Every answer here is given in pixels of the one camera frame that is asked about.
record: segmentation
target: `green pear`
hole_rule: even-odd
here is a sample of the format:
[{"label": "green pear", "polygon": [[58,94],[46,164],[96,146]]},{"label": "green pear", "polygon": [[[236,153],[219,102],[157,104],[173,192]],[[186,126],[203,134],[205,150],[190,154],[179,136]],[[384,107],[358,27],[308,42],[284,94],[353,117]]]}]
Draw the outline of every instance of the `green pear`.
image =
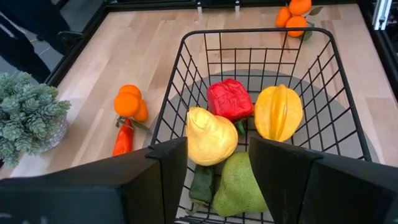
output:
[{"label": "green pear", "polygon": [[266,201],[251,170],[247,152],[234,153],[226,160],[220,187],[211,206],[222,217],[267,210]]}]

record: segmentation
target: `yellow pear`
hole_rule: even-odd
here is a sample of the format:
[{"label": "yellow pear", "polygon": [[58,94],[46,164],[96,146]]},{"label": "yellow pear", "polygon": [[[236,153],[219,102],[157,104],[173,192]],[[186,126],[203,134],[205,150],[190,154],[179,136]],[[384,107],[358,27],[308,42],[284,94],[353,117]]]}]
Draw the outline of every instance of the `yellow pear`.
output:
[{"label": "yellow pear", "polygon": [[238,132],[228,119],[193,107],[187,113],[188,157],[201,166],[228,158],[238,145]]}]

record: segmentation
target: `green pepper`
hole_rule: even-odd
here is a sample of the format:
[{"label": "green pepper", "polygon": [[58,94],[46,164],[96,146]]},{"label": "green pepper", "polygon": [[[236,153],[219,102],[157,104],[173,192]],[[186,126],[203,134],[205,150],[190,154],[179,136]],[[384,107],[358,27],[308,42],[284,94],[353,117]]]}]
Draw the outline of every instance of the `green pepper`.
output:
[{"label": "green pepper", "polygon": [[214,166],[200,166],[195,168],[189,197],[193,202],[193,209],[186,209],[186,213],[193,215],[199,209],[199,206],[208,207],[213,200],[214,191]]}]

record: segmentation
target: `orange fruit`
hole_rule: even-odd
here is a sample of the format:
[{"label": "orange fruit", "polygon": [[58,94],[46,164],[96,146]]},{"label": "orange fruit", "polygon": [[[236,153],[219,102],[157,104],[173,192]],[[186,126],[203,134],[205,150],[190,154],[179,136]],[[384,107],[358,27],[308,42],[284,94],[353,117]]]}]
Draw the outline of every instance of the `orange fruit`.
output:
[{"label": "orange fruit", "polygon": [[293,0],[289,4],[289,11],[293,16],[302,16],[311,9],[311,0]]},{"label": "orange fruit", "polygon": [[140,106],[139,98],[131,93],[120,93],[113,100],[114,110],[119,116],[132,117]]},{"label": "orange fruit", "polygon": [[285,28],[286,22],[292,17],[289,8],[283,7],[279,10],[278,16],[276,16],[275,26],[278,28]]},{"label": "orange fruit", "polygon": [[139,110],[133,118],[142,123],[148,120],[148,108],[143,99],[139,101]]},{"label": "orange fruit", "polygon": [[[306,28],[306,27],[307,27],[307,22],[305,18],[302,16],[291,17],[286,23],[286,28]],[[291,37],[300,37],[301,35],[303,35],[303,33],[304,30],[288,31],[287,35]]]},{"label": "orange fruit", "polygon": [[139,99],[142,98],[141,91],[135,85],[124,85],[120,88],[120,93],[131,93],[134,96],[138,97]]}]

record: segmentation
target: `red bell pepper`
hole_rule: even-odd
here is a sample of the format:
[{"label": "red bell pepper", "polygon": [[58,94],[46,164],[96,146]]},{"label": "red bell pepper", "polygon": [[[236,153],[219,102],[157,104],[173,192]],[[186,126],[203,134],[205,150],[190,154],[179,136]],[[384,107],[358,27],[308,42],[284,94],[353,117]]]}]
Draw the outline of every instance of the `red bell pepper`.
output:
[{"label": "red bell pepper", "polygon": [[232,122],[246,118],[254,111],[249,93],[242,83],[231,78],[211,85],[207,89],[207,100],[210,112]]}]

